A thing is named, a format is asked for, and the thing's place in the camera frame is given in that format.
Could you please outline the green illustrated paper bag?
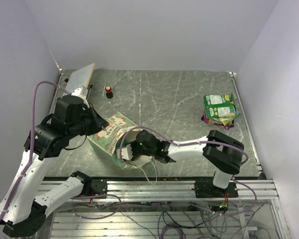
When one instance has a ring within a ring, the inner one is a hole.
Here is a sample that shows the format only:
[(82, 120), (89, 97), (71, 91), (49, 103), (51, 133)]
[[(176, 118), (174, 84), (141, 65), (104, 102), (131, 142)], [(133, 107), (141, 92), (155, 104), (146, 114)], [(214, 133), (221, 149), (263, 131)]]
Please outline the green illustrated paper bag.
[[(136, 127), (137, 124), (132, 120), (121, 114), (120, 112), (115, 113), (113, 116), (106, 118), (109, 125), (101, 132), (88, 136), (88, 142), (98, 152), (104, 155), (105, 158), (110, 160), (120, 169), (139, 169), (143, 172), (146, 180), (155, 185), (157, 183), (157, 170), (151, 156), (141, 156), (136, 161), (125, 161), (121, 160), (117, 156), (117, 149), (122, 148), (120, 145), (121, 141), (128, 139), (131, 142), (136, 139), (136, 135), (140, 132), (140, 129), (131, 128)], [(151, 163), (154, 167), (155, 180), (150, 181), (146, 175), (143, 167)]]

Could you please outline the purple Fox's candy packet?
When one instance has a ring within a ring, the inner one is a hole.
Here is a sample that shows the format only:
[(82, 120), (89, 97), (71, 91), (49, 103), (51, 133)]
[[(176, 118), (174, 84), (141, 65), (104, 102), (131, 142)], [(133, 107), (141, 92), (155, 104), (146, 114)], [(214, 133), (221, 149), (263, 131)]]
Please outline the purple Fox's candy packet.
[(234, 120), (231, 121), (230, 123), (228, 123), (227, 125), (224, 125), (223, 123), (219, 123), (219, 122), (216, 122), (216, 121), (214, 121), (214, 120), (212, 120), (212, 119), (209, 119), (209, 118), (207, 117), (207, 115), (206, 115), (206, 112), (204, 112), (203, 116), (201, 117), (201, 120), (202, 120), (203, 122), (205, 122), (206, 124), (216, 125), (216, 126), (219, 126), (219, 127), (224, 128), (224, 129), (226, 129), (226, 130), (229, 130), (229, 129), (231, 129), (231, 128), (234, 127)]

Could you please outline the yellow green candy packet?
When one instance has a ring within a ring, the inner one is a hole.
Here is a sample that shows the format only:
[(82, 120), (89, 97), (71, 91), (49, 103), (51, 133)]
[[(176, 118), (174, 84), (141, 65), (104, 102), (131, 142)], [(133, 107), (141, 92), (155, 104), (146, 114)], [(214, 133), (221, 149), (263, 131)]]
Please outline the yellow green candy packet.
[(206, 115), (209, 118), (228, 118), (236, 116), (235, 106), (219, 106), (219, 107), (206, 107)]

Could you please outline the green Fox's candy packet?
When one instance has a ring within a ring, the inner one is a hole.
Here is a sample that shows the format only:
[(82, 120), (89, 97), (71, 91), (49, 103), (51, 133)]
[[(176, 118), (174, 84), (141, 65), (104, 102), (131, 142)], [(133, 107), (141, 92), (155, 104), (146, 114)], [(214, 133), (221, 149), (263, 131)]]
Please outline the green Fox's candy packet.
[(207, 107), (234, 105), (234, 97), (230, 95), (205, 95), (204, 104)]

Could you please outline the green spring tea candy packet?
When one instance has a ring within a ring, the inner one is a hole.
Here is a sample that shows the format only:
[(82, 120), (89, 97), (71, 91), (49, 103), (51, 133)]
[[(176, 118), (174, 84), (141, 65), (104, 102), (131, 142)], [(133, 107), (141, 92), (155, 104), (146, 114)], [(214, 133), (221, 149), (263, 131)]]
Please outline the green spring tea candy packet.
[(230, 117), (221, 117), (221, 118), (212, 118), (212, 120), (219, 122), (219, 123), (223, 123), (224, 125), (227, 125), (228, 123), (230, 123), (231, 121), (235, 121), (236, 118), (238, 118), (241, 114), (237, 113), (234, 116), (230, 116)]

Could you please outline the teal candy packet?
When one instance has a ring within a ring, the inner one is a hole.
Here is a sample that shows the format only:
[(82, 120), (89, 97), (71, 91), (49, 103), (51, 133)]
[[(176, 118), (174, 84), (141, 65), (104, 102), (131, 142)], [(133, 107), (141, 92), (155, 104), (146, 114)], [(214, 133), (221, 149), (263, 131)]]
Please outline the teal candy packet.
[(122, 147), (125, 147), (127, 144), (129, 144), (131, 141), (130, 140), (128, 140), (128, 139), (124, 139), (124, 140), (122, 140), (121, 141), (121, 143), (120, 143), (120, 145), (122, 146)]

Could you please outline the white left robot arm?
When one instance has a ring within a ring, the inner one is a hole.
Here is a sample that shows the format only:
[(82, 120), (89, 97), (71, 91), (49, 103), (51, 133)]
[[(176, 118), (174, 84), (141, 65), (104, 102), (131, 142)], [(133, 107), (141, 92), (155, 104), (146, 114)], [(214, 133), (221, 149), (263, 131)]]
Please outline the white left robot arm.
[(37, 191), (53, 160), (77, 136), (94, 135), (108, 126), (91, 103), (65, 95), (56, 101), (54, 113), (30, 131), (17, 174), (0, 203), (0, 225), (10, 238), (34, 235), (46, 218), (67, 200), (86, 198), (92, 179), (76, 171), (61, 185), (37, 196)]

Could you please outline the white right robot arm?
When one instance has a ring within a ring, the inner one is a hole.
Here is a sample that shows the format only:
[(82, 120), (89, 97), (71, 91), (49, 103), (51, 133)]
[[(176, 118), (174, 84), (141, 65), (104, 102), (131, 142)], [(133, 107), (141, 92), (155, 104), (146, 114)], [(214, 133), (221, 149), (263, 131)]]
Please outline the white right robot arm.
[(217, 130), (207, 136), (188, 141), (159, 140), (147, 130), (140, 131), (136, 139), (125, 146), (126, 160), (150, 156), (161, 163), (174, 163), (192, 158), (205, 158), (215, 167), (210, 193), (221, 197), (227, 192), (230, 180), (239, 174), (244, 144)]

